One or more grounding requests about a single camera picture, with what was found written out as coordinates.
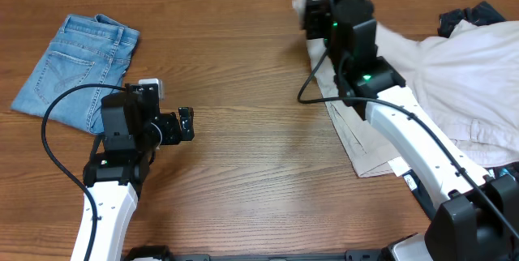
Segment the beige cotton shorts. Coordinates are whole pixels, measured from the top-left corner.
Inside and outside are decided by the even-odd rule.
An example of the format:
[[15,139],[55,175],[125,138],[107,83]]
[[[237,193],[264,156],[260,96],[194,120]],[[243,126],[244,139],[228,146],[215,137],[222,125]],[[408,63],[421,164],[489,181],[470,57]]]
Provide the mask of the beige cotton shorts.
[[[518,21],[457,23],[449,38],[412,41],[378,23],[378,55],[397,69],[420,106],[475,163],[518,164]],[[391,173],[400,155],[350,107],[325,103],[355,173]]]

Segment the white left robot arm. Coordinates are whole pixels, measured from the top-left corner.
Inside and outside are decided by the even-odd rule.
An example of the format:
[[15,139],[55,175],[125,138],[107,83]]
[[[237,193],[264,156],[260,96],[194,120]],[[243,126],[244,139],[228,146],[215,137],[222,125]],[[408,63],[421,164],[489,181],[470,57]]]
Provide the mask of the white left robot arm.
[[159,79],[142,79],[102,98],[104,150],[84,167],[88,193],[73,260],[119,260],[156,150],[193,140],[193,109],[162,113],[162,98]]

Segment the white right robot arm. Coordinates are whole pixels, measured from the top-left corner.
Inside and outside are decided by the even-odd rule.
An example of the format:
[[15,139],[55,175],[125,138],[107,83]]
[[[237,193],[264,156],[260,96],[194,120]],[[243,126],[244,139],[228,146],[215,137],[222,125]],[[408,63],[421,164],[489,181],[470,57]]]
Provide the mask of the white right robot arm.
[[405,80],[375,47],[368,0],[304,0],[302,28],[324,40],[338,100],[364,106],[364,118],[401,154],[428,193],[427,231],[381,249],[381,260],[513,260],[518,255],[518,185],[492,177],[432,122]]

